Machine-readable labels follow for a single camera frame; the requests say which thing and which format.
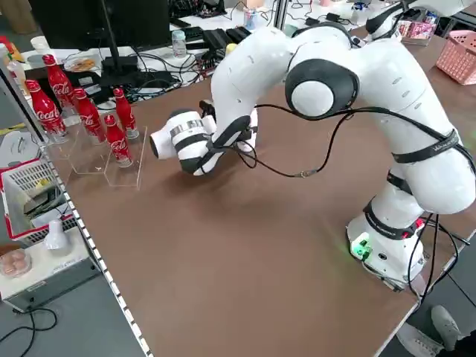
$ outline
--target white cup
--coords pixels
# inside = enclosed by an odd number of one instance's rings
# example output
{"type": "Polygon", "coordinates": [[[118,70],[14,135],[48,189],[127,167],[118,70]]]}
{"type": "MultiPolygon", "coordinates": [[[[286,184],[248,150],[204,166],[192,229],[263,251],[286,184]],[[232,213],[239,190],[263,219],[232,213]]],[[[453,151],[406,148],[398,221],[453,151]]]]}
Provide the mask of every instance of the white cup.
{"type": "Polygon", "coordinates": [[[50,45],[48,44],[48,41],[46,41],[46,38],[44,36],[34,37],[31,39],[30,42],[36,52],[38,52],[38,54],[44,55],[53,53],[50,48],[50,45]]]}

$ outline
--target shoe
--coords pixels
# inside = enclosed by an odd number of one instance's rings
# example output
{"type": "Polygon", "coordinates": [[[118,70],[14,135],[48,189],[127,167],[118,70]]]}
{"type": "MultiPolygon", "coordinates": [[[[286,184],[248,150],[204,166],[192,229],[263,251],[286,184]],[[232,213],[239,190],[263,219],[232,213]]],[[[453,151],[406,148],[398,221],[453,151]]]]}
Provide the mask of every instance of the shoe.
{"type": "Polygon", "coordinates": [[[463,337],[463,334],[458,329],[453,317],[443,306],[434,306],[431,309],[431,320],[433,320],[434,327],[443,339],[446,350],[454,350],[454,345],[458,339],[463,337]]]}
{"type": "Polygon", "coordinates": [[[435,357],[443,349],[441,344],[407,323],[399,329],[396,337],[403,347],[415,357],[435,357]]]}

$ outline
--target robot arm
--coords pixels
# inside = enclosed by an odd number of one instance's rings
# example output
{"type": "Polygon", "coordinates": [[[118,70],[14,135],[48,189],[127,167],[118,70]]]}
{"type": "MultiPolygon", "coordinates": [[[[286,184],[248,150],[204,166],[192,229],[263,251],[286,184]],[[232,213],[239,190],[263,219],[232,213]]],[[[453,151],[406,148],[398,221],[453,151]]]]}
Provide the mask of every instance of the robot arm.
{"type": "Polygon", "coordinates": [[[402,0],[382,9],[372,18],[368,19],[365,28],[374,40],[389,38],[393,35],[394,17],[408,9],[422,7],[439,16],[450,17],[475,2],[476,0],[402,0]]]}
{"type": "MultiPolygon", "coordinates": [[[[351,43],[348,32],[334,23],[319,24],[292,39],[275,28],[257,30],[226,56],[212,78],[216,127],[191,110],[173,113],[151,135],[152,150],[162,158],[177,155],[187,173],[210,172],[224,153],[222,147],[257,124],[252,115],[257,101],[282,80],[288,106],[301,115],[326,117],[359,96],[447,136],[451,146],[445,147],[407,121],[375,116],[395,164],[384,190],[349,223],[347,236],[352,255],[402,288],[407,269],[412,280],[425,262],[417,235],[422,229],[419,217],[425,210],[452,214],[466,209],[476,197],[475,174],[454,148],[456,129],[405,46],[392,39],[362,48],[351,43]],[[428,154],[432,150],[436,155],[428,154]],[[412,159],[415,152],[425,154],[412,159]]],[[[254,137],[248,142],[253,146],[254,137]]]]}

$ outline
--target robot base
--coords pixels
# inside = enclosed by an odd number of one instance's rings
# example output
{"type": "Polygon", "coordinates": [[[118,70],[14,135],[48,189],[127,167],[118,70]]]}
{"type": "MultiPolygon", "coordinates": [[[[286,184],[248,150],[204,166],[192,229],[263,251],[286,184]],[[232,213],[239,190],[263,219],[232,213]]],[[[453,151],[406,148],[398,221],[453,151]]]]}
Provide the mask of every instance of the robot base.
{"type": "MultiPolygon", "coordinates": [[[[347,227],[350,253],[391,289],[403,290],[408,285],[408,263],[421,229],[407,239],[393,240],[377,233],[361,214],[347,227]]],[[[410,280],[422,271],[425,263],[423,245],[419,242],[412,259],[410,280]]]]}

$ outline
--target red bottle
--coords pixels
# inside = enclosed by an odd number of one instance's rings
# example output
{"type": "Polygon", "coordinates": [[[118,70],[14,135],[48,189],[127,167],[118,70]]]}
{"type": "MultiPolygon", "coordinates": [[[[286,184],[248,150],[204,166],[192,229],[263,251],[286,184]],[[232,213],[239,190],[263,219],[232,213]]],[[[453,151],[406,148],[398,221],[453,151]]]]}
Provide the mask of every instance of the red bottle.
{"type": "Polygon", "coordinates": [[[65,137],[66,126],[54,101],[44,93],[37,81],[26,80],[25,85],[31,93],[33,110],[46,132],[51,134],[57,143],[68,141],[68,138],[65,137]]]}
{"type": "Polygon", "coordinates": [[[104,118],[104,123],[106,123],[107,127],[107,141],[109,145],[111,145],[112,153],[116,157],[119,167],[130,166],[132,164],[132,157],[129,152],[129,146],[127,145],[127,139],[124,132],[116,123],[114,115],[107,115],[104,118]]]}
{"type": "Polygon", "coordinates": [[[129,139],[137,138],[139,136],[139,131],[135,125],[135,117],[132,113],[132,108],[126,97],[124,97],[124,92],[121,88],[115,88],[113,92],[116,97],[116,112],[122,123],[122,127],[126,130],[126,136],[129,139]]]}
{"type": "Polygon", "coordinates": [[[43,62],[48,70],[48,82],[50,83],[53,93],[59,101],[61,108],[67,111],[67,115],[74,114],[73,108],[75,107],[73,86],[66,77],[65,72],[57,65],[56,60],[50,54],[43,56],[43,62]]]}
{"type": "Polygon", "coordinates": [[[84,89],[75,88],[73,92],[77,99],[77,110],[80,113],[81,122],[86,128],[92,143],[103,143],[106,140],[106,134],[104,134],[96,106],[87,98],[84,89]]]}

